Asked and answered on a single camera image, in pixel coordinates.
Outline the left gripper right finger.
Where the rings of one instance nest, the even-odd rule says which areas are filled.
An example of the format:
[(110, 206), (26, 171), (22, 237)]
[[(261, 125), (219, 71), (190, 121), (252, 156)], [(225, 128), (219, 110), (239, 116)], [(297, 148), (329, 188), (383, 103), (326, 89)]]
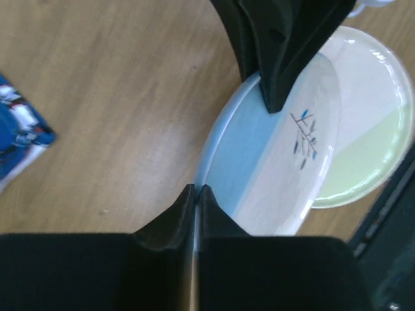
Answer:
[(200, 310), (371, 310), (357, 261), (328, 236), (252, 236), (203, 186), (198, 198)]

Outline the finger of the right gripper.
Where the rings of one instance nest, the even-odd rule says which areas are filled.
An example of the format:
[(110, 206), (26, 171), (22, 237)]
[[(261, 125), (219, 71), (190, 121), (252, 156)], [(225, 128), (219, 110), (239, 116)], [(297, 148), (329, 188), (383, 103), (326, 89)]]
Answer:
[(281, 111), (299, 74), (354, 6), (354, 1), (244, 1), (269, 113)]
[(243, 10), (244, 1), (212, 0), (211, 4), (220, 17), (237, 60), (242, 81), (259, 69), (254, 33), (248, 14)]

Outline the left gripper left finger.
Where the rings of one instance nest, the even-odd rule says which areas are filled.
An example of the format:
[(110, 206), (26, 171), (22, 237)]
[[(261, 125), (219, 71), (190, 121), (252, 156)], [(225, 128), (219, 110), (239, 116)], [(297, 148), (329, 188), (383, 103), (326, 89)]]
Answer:
[(188, 310), (195, 188), (135, 233), (1, 236), (2, 310)]

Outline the blue and cream plate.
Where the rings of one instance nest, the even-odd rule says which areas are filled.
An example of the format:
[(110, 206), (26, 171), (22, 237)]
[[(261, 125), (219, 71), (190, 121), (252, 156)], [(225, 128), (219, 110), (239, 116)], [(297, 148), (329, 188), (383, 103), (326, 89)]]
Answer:
[(291, 236), (326, 178), (337, 140), (340, 89), (332, 63), (317, 54), (281, 111), (267, 111), (254, 74), (217, 117), (194, 183), (248, 234)]

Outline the green and cream plate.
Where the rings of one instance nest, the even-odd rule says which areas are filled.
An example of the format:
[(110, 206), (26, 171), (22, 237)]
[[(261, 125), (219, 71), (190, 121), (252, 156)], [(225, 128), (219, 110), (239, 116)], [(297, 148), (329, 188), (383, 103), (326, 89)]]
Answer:
[(414, 86), (399, 58), (369, 34), (341, 26), (320, 51), (342, 106), (335, 155), (315, 209), (355, 202), (394, 173), (414, 136)]

